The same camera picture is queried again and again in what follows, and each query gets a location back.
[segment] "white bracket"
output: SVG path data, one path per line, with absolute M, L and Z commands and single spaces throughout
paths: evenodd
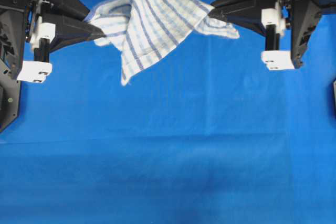
M 22 70 L 17 77 L 18 81 L 43 83 L 53 71 L 50 63 L 40 61 L 23 61 Z
M 261 60 L 269 70 L 294 69 L 290 51 L 263 51 Z
M 56 25 L 52 23 L 42 23 L 42 17 L 38 17 L 34 32 L 30 38 L 30 45 L 32 47 L 32 51 L 35 48 L 39 48 L 40 39 L 49 39 L 50 43 L 55 38 L 56 34 Z

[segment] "blue backdrop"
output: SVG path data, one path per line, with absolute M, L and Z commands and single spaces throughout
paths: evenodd
M 0 223 L 336 223 L 336 17 L 297 71 L 239 30 L 191 34 L 126 87 L 113 46 L 52 54 L 0 135 Z

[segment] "fold in towel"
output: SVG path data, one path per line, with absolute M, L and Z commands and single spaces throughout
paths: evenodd
M 214 7 L 199 0 L 109 0 L 97 5 L 86 22 L 102 29 L 122 54 L 121 84 L 156 64 L 193 30 L 205 35 L 239 38 L 232 24 L 208 17 Z

